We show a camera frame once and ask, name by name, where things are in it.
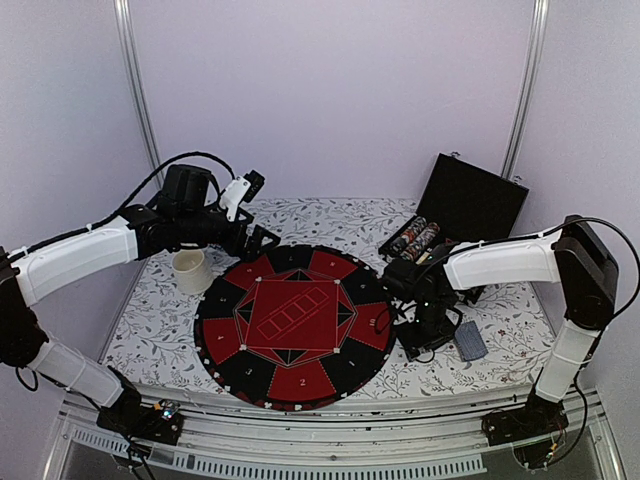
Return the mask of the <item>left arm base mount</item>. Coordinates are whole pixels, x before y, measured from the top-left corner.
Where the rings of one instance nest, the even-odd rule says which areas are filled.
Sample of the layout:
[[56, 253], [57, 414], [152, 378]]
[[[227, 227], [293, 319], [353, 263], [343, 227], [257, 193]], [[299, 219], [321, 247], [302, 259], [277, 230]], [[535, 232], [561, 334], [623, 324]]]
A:
[[114, 368], [110, 370], [121, 381], [123, 392], [111, 407], [101, 407], [97, 426], [121, 434], [127, 439], [139, 438], [175, 446], [182, 433], [184, 417], [180, 403], [161, 399], [153, 406], [141, 403], [141, 394]]

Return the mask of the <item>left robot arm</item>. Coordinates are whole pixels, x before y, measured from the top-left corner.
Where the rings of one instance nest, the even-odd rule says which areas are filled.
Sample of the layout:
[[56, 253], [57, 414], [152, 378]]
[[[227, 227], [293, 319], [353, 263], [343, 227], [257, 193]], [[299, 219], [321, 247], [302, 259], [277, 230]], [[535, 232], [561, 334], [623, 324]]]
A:
[[[213, 174], [185, 164], [169, 167], [146, 204], [125, 201], [107, 219], [40, 246], [1, 255], [1, 361], [74, 390], [109, 412], [128, 434], [148, 426], [148, 412], [126, 379], [90, 352], [105, 337], [133, 263], [162, 251], [189, 253], [221, 246], [243, 260], [274, 247], [266, 231], [250, 229], [242, 209], [264, 185], [256, 171], [235, 176], [213, 201]], [[98, 338], [90, 339], [90, 334]]]

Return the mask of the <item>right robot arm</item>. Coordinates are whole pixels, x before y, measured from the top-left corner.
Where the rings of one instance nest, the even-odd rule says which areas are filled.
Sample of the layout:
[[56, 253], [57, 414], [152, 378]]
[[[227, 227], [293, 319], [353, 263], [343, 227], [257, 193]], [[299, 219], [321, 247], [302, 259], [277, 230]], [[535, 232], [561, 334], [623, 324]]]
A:
[[546, 283], [560, 287], [564, 322], [526, 403], [485, 416], [497, 430], [527, 436], [561, 424], [562, 401], [615, 318], [619, 267], [592, 229], [593, 217], [570, 215], [556, 227], [520, 237], [438, 245], [428, 260], [400, 258], [384, 269], [383, 285], [419, 314], [441, 318], [458, 293], [490, 284]]

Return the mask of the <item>blue playing card deck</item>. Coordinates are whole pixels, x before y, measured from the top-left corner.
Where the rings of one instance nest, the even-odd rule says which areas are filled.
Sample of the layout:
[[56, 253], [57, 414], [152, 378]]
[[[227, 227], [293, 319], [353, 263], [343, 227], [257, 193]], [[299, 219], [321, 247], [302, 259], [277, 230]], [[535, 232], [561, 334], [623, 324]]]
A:
[[462, 323], [454, 333], [461, 359], [467, 362], [484, 358], [488, 349], [475, 321]]

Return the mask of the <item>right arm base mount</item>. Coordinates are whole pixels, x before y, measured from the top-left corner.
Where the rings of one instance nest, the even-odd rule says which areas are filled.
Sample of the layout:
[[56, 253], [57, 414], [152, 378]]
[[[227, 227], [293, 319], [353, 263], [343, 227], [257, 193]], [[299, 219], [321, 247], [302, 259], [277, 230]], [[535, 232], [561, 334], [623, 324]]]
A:
[[545, 441], [516, 447], [513, 454], [518, 463], [533, 470], [547, 467], [558, 448], [569, 421], [562, 402], [553, 403], [530, 394], [526, 403], [512, 410], [495, 410], [482, 417], [481, 430], [490, 446], [502, 445], [532, 438], [557, 434]]

